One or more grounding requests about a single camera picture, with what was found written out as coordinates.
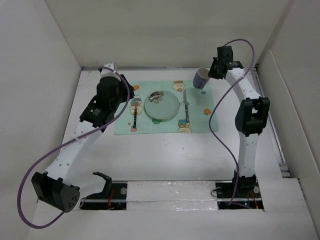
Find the green cartoon print placemat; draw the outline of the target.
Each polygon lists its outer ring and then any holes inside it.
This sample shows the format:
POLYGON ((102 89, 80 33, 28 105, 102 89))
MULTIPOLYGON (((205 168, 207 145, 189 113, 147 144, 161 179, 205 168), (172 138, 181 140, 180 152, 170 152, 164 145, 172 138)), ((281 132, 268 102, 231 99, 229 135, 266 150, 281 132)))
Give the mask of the green cartoon print placemat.
POLYGON ((219 125, 216 117, 210 117, 214 109, 213 92, 209 85, 204 89, 193 87, 192 80, 175 81, 134 81, 134 94, 139 97, 137 106, 136 131, 134 124, 134 99, 115 122, 115 135, 162 134, 162 133, 207 133, 210 129, 217 132, 219 125), (186 120, 183 93, 186 89, 189 122, 186 120), (155 91, 168 91, 177 96, 180 106, 178 113, 171 119, 158 120, 147 115, 144 103, 155 91))

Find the steel table knife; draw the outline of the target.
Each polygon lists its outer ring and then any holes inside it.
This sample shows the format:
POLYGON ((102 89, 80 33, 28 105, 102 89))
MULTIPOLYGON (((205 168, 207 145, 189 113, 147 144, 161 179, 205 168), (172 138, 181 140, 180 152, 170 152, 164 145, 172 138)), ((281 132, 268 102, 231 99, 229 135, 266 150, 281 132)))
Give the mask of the steel table knife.
POLYGON ((186 118, 186 122, 189 123, 189 110, 188 110, 188 101, 187 101, 187 93, 186 93, 186 89, 184 89, 183 91, 183 104, 184 104, 184 108, 185 108, 185 118, 186 118))

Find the purple ceramic mug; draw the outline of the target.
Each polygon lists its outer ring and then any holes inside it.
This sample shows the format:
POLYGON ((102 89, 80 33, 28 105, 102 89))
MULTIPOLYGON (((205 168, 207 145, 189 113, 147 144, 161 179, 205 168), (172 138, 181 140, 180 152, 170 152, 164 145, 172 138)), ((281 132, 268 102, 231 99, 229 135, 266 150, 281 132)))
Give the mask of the purple ceramic mug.
POLYGON ((198 90, 202 90, 209 80, 209 70, 207 68, 200 67, 194 75, 193 87, 198 90))

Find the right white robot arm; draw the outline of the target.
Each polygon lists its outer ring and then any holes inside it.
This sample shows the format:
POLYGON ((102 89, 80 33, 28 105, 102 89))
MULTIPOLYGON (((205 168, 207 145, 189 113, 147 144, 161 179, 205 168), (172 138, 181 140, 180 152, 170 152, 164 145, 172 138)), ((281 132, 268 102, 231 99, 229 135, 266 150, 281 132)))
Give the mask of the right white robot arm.
POLYGON ((257 181, 255 171, 256 150, 259 137, 267 125, 270 100, 260 96, 247 78, 239 61, 234 61, 230 45, 217 48, 217 56, 209 70, 209 77, 226 80, 239 100, 235 116, 235 127, 239 133, 239 154, 230 187, 232 197, 243 197, 252 190, 257 181))

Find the green floral plate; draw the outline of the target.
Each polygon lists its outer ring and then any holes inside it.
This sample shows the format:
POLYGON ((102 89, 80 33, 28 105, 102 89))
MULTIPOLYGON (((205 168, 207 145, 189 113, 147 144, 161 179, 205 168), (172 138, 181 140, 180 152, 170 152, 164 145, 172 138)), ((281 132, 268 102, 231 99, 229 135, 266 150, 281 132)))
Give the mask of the green floral plate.
POLYGON ((179 99, 166 90, 152 92, 144 101, 147 115, 157 120, 172 119, 180 109, 179 99))

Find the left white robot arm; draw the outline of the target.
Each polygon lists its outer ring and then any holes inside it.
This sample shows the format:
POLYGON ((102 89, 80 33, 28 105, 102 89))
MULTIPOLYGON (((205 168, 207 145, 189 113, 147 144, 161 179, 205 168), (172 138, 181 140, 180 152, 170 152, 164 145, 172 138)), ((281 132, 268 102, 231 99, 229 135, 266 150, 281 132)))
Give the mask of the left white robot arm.
POLYGON ((73 142, 61 148, 43 173, 35 172, 31 178, 38 199, 64 213, 70 212, 81 196, 81 188, 74 179, 81 161, 106 126, 119 116, 120 104, 134 97, 134 88, 124 75, 117 73, 113 61, 99 71, 96 94, 79 117, 73 142))

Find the steel fork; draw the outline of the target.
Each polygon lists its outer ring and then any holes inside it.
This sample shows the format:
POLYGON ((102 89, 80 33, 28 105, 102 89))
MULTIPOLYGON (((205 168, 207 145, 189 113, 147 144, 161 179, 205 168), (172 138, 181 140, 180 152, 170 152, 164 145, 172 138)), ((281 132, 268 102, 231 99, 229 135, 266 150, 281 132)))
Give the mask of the steel fork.
POLYGON ((134 112, 133 112, 133 127, 131 130, 135 132, 137 130, 137 115, 138 115, 138 103, 139 103, 139 97, 134 97, 134 112))

